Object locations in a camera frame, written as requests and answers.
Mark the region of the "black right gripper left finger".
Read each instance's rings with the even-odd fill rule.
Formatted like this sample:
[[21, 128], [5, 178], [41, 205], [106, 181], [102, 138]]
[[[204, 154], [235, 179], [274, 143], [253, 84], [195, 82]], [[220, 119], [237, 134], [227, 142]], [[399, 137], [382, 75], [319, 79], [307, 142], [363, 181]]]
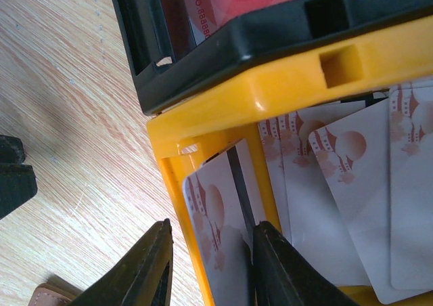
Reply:
[[71, 305], [169, 305], [173, 278], [170, 220], [157, 221], [126, 255]]

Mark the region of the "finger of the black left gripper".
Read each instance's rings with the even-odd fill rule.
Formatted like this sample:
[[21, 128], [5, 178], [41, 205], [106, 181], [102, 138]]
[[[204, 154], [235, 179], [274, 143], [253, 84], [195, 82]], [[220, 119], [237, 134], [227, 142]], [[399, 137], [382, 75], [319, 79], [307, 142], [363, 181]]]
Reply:
[[25, 159], [22, 141], [17, 137], [1, 135], [1, 219], [37, 194], [35, 172], [31, 165], [24, 164]]

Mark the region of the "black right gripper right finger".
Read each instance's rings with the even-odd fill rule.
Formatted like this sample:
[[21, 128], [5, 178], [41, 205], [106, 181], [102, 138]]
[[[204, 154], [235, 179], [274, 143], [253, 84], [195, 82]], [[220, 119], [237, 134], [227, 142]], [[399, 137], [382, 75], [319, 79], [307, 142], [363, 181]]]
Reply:
[[253, 230], [258, 305], [356, 305], [326, 280], [268, 221]]

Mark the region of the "brown leather card holder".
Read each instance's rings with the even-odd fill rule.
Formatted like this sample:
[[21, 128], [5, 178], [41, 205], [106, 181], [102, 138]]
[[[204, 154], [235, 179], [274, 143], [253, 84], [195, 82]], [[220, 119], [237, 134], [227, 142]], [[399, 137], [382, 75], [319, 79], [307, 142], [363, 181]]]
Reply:
[[39, 284], [28, 302], [28, 306], [65, 306], [69, 305], [83, 291], [52, 274], [46, 282]]

